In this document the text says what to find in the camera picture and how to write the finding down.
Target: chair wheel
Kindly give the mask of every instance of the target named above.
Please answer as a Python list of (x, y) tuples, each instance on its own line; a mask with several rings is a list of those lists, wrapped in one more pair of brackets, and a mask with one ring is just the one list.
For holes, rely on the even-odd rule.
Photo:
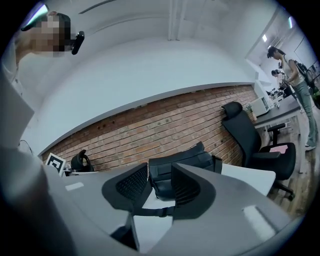
[(291, 195), (289, 195), (289, 197), (288, 197), (288, 199), (289, 199), (290, 201), (292, 201), (294, 198), (295, 198), (295, 194), (291, 194)]

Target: black top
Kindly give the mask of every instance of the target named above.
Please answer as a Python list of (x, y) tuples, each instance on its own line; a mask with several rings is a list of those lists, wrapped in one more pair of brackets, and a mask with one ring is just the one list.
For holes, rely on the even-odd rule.
[(279, 102), (280, 108), (274, 107), (270, 109), (266, 114), (257, 117), (256, 121), (253, 121), (253, 125), (262, 125), (274, 119), (280, 118), (297, 110), (300, 110), (299, 103), (295, 98), (290, 95)]

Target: black device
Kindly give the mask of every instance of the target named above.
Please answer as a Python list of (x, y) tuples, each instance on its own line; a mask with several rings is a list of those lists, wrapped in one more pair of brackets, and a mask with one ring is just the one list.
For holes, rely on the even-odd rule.
[[(242, 151), (242, 166), (251, 169), (259, 169), (275, 172), (276, 181), (273, 187), (289, 193), (289, 200), (295, 198), (292, 189), (277, 181), (284, 181), (290, 178), (294, 172), (296, 163), (295, 144), (277, 142), (279, 129), (285, 127), (284, 123), (269, 128), (268, 132), (273, 132), (273, 143), (269, 146), (261, 147), (262, 141), (255, 126), (252, 124), (247, 113), (243, 110), (239, 102), (233, 101), (222, 106), (226, 117), (222, 120), (222, 125), (233, 136)], [(287, 146), (284, 154), (280, 152), (270, 152), (270, 149), (277, 146)]]
[(287, 81), (284, 81), (280, 87), (279, 87), (280, 90), (283, 91), (283, 98), (287, 98), (289, 97), (290, 95), (292, 95), (295, 99), (297, 99), (294, 91), (292, 91), (290, 85), (287, 83)]
[(91, 165), (91, 162), (88, 156), (85, 154), (86, 150), (81, 150), (71, 159), (71, 169), (75, 172), (94, 172), (94, 167)]
[(75, 37), (74, 43), (71, 46), (71, 53), (72, 55), (76, 55), (82, 45), (83, 41), (85, 40), (85, 32), (79, 31)]

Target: small black object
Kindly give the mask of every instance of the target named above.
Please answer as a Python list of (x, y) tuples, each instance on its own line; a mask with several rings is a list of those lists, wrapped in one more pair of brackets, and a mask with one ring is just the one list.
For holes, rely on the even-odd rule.
[(85, 40), (85, 32), (79, 31), (78, 34), (76, 35), (75, 41), (71, 47), (72, 55), (76, 55), (78, 53), (80, 46), (82, 45), (84, 40)]
[(94, 167), (91, 165), (90, 160), (87, 155), (85, 155), (86, 150), (83, 149), (71, 159), (71, 168), (76, 172), (94, 172)]
[(285, 128), (286, 124), (285, 123), (281, 123), (275, 126), (270, 127), (267, 131), (269, 132), (273, 132), (273, 139), (272, 139), (272, 143), (273, 145), (277, 145), (278, 144), (278, 135), (280, 134), (279, 129), (281, 128)]
[(290, 201), (292, 201), (293, 199), (295, 199), (295, 194), (290, 194), (289, 196), (288, 196), (288, 199), (290, 200)]

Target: gray jeans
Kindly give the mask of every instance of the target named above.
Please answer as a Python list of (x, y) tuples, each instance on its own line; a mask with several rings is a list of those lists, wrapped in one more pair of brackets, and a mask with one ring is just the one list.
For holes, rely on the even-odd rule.
[(310, 147), (314, 147), (317, 143), (318, 128), (317, 128), (316, 120), (314, 118), (314, 114), (312, 112), (312, 104), (311, 104), (308, 85), (306, 81), (303, 81), (299, 83), (297, 86), (293, 86), (293, 89), (295, 91), (296, 97), (300, 101), (309, 119), (309, 136), (306, 144), (309, 145)]

